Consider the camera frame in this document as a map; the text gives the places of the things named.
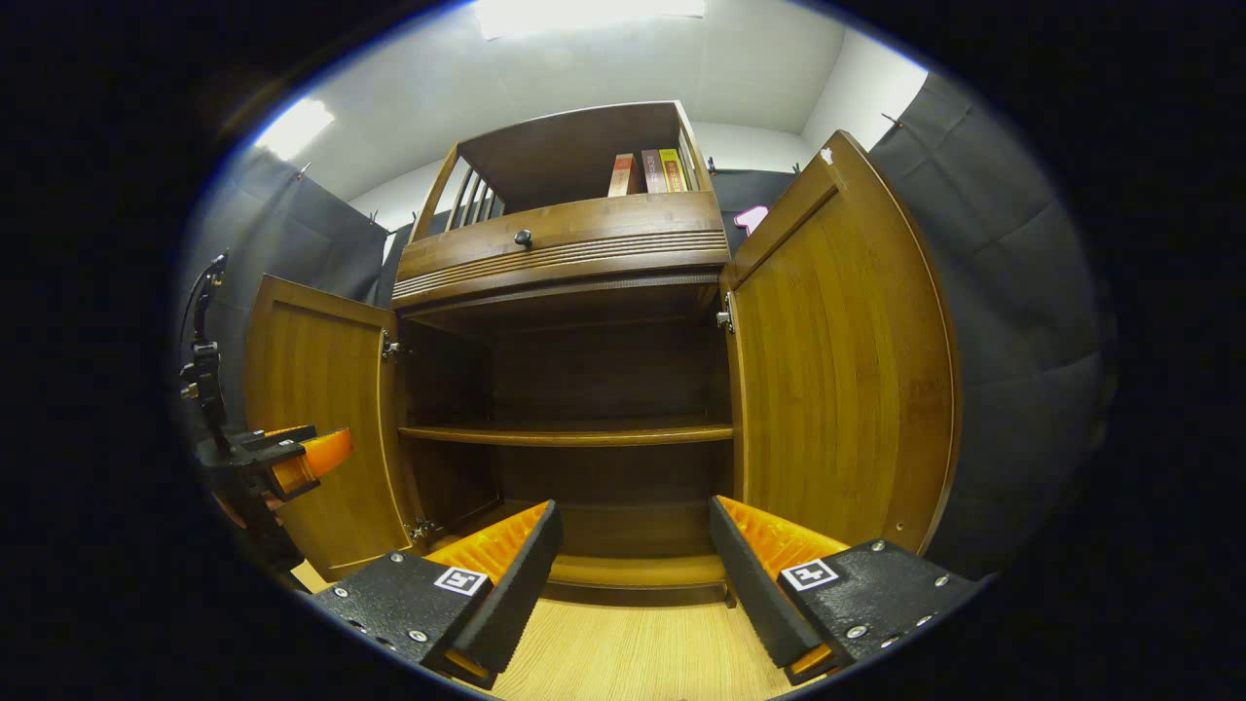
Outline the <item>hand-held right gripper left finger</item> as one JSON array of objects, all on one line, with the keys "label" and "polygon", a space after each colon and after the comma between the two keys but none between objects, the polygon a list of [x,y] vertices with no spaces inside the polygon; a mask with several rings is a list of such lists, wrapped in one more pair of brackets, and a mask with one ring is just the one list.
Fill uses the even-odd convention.
[{"label": "hand-held right gripper left finger", "polygon": [[388,554],[312,595],[312,606],[404,664],[493,689],[562,542],[557,503],[540,502],[431,554]]}]

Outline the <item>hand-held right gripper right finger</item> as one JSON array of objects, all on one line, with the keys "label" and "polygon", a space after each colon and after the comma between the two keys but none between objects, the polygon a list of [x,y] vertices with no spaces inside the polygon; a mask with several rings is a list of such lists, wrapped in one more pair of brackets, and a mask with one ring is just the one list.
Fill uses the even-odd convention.
[{"label": "hand-held right gripper right finger", "polygon": [[723,496],[709,498],[709,525],[729,593],[792,684],[888,655],[979,593],[893,540],[849,547]]}]

